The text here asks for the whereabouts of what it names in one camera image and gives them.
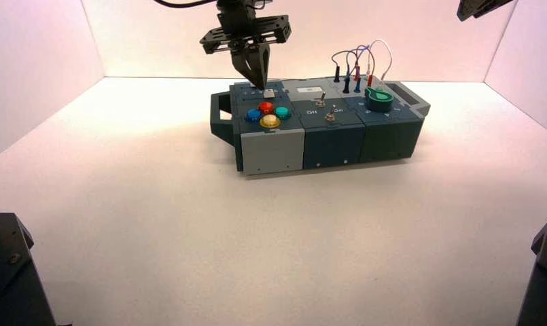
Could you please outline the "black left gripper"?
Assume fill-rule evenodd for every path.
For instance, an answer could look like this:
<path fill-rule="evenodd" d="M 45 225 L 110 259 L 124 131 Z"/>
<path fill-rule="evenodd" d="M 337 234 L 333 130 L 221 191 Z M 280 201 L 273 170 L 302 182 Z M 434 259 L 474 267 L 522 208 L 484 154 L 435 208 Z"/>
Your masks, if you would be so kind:
<path fill-rule="evenodd" d="M 268 81 L 269 44 L 285 43 L 289 39 L 292 32 L 289 16 L 242 18 L 220 13 L 217 19 L 220 26 L 200 39 L 205 53 L 231 51 L 233 67 L 254 86 L 264 90 Z M 256 45 L 257 48 L 243 48 Z"/>

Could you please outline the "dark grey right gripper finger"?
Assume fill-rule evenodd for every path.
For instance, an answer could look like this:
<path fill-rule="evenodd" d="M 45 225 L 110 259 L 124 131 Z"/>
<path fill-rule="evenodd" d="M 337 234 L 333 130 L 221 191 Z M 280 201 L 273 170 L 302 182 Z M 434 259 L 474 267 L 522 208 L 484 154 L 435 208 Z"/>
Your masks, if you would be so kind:
<path fill-rule="evenodd" d="M 476 13 L 476 2 L 460 2 L 457 8 L 457 17 L 461 22 Z"/>
<path fill-rule="evenodd" d="M 474 4 L 474 10 L 472 13 L 472 16 L 475 18 L 479 18 L 481 16 L 484 16 L 485 14 L 488 14 L 489 12 L 492 12 L 493 10 L 496 10 L 508 3 L 512 2 L 512 0 L 483 0 L 483 1 L 476 1 Z"/>

